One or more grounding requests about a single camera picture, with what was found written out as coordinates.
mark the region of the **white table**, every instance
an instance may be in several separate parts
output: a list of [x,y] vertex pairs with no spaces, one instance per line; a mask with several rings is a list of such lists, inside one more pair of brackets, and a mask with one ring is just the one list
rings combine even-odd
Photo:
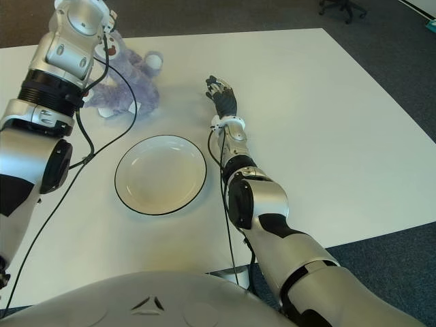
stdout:
[[[231,266],[219,171],[206,147],[214,115],[204,96],[209,74],[234,87],[253,158],[287,191],[293,228],[331,247],[436,219],[435,144],[324,30],[146,37],[126,43],[140,54],[163,53],[163,71],[156,79],[160,108],[84,169],[35,245],[12,306],[139,270],[207,272]],[[2,110],[18,94],[34,50],[0,50]],[[83,121],[97,148],[132,118],[105,120],[95,110],[85,111]],[[197,144],[208,176],[190,205],[148,217],[119,201],[113,178],[124,152],[157,134]],[[87,153],[78,128],[69,141],[74,161]],[[12,276],[64,189],[44,196],[37,206],[10,267]],[[233,229],[232,237],[236,263],[246,264],[249,252],[242,238]],[[10,288],[2,291],[2,306]]]

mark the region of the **silver robot arm segment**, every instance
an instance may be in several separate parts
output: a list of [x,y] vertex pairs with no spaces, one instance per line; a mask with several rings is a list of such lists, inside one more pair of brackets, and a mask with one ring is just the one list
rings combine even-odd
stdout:
[[260,170],[247,148],[231,87],[211,76],[208,92],[218,115],[229,219],[253,248],[282,311],[299,326],[423,326],[371,293],[309,235],[287,224],[287,196]]
[[0,288],[40,194],[62,186],[72,146],[63,137],[93,66],[94,47],[114,28],[101,0],[55,1],[17,99],[0,119]]

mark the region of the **plush toy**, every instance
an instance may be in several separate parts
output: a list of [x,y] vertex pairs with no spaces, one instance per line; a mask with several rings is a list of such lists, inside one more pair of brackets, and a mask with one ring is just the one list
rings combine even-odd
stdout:
[[[138,114],[148,114],[159,105],[159,93],[152,78],[159,75],[163,63],[158,52],[148,52],[144,58],[128,49],[118,31],[107,36],[109,64],[118,70],[132,87],[138,104]],[[96,57],[106,60],[104,43],[95,47]],[[112,69],[104,82],[95,85],[84,98],[84,107],[98,108],[103,117],[127,111],[135,112],[128,86]]]

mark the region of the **gray carpet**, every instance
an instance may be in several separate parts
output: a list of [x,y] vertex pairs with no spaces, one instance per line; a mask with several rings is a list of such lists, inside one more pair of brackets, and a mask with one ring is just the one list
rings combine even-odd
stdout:
[[[0,47],[38,43],[52,2],[0,0]],[[369,13],[346,25],[344,12],[319,16],[317,0],[106,1],[125,37],[322,27],[436,141],[436,33],[397,0],[356,2]],[[432,223],[329,250],[384,300],[436,326],[435,243]],[[259,270],[256,276],[261,297],[274,305]]]

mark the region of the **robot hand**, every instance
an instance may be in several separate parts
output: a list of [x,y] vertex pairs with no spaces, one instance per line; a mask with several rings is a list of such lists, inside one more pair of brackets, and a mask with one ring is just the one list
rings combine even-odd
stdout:
[[224,116],[236,116],[238,104],[233,94],[232,87],[224,80],[210,76],[206,80],[206,96],[213,101],[219,118]]

